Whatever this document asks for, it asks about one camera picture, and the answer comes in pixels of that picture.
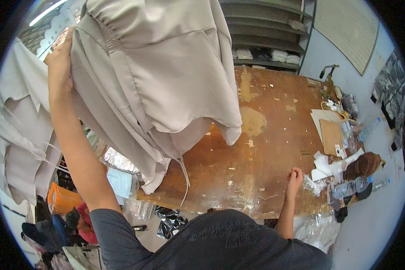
hanging clothes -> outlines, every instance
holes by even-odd
[[[16,38],[0,72],[0,189],[18,204],[48,193],[55,166],[43,161],[60,156],[49,109],[47,66]]]
[[[241,134],[231,37],[217,0],[88,0],[71,50],[82,121],[144,175],[146,193],[212,123]]]

wooden table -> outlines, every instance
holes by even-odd
[[[253,219],[278,218],[286,175],[292,167],[310,174],[323,146],[310,115],[322,101],[319,89],[305,77],[286,72],[235,68],[239,85],[242,134],[228,146],[212,125],[199,143],[184,154],[190,188],[182,207],[186,181],[174,160],[157,190],[138,199],[168,208],[205,213],[212,207],[237,209]],[[325,189],[320,197],[299,190],[297,216],[328,211]]]

